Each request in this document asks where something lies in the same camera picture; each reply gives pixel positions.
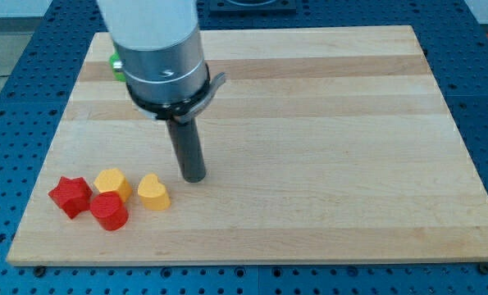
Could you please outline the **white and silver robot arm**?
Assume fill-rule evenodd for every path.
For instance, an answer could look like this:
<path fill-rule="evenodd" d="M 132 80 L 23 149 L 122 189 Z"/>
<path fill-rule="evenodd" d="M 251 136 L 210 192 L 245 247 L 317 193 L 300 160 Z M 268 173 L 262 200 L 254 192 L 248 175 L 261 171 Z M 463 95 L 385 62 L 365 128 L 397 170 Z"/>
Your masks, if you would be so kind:
<path fill-rule="evenodd" d="M 195 0 L 98 0 L 138 103 L 172 105 L 209 84 Z"/>

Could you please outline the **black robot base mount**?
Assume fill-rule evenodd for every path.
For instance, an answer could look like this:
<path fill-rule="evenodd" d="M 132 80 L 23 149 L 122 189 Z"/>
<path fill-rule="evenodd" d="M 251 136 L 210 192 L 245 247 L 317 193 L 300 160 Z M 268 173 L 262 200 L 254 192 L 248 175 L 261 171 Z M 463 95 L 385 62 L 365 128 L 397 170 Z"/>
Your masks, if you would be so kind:
<path fill-rule="evenodd" d="M 297 0 L 209 0 L 209 11 L 216 14 L 288 12 L 297 10 Z"/>

